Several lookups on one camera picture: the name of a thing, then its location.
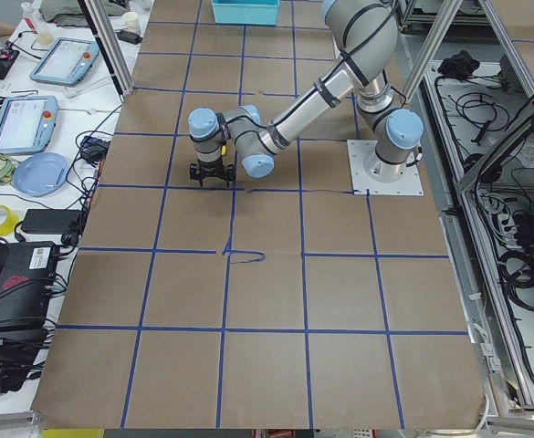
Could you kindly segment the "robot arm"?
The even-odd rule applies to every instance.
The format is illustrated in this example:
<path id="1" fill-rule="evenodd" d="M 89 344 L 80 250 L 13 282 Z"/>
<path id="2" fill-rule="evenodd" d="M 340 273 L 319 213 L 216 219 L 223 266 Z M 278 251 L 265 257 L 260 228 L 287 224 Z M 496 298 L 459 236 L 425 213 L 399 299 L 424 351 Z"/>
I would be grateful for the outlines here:
<path id="1" fill-rule="evenodd" d="M 191 180 L 218 178 L 226 184 L 236 180 L 236 170 L 222 159 L 228 141 L 234 143 L 248 176 L 267 176 L 278 153 L 352 92 L 358 94 L 359 114 L 378 139 L 364 161 L 366 173 L 380 183 L 395 183 L 402 177 L 424 125 L 416 113 L 395 103 L 395 90 L 384 74 L 397 42 L 393 8 L 386 1 L 326 1 L 322 18 L 339 50 L 336 64 L 268 124 L 262 124 L 253 105 L 225 112 L 198 108 L 189 114 L 197 158 L 189 167 Z"/>

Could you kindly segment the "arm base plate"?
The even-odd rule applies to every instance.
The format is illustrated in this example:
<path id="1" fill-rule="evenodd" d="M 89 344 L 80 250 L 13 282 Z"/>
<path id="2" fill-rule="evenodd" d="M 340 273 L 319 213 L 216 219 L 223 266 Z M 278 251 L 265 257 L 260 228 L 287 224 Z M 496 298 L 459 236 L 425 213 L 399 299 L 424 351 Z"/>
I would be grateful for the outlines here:
<path id="1" fill-rule="evenodd" d="M 347 141 L 352 191 L 361 195 L 423 196 L 418 167 L 381 161 L 376 145 L 377 141 Z"/>

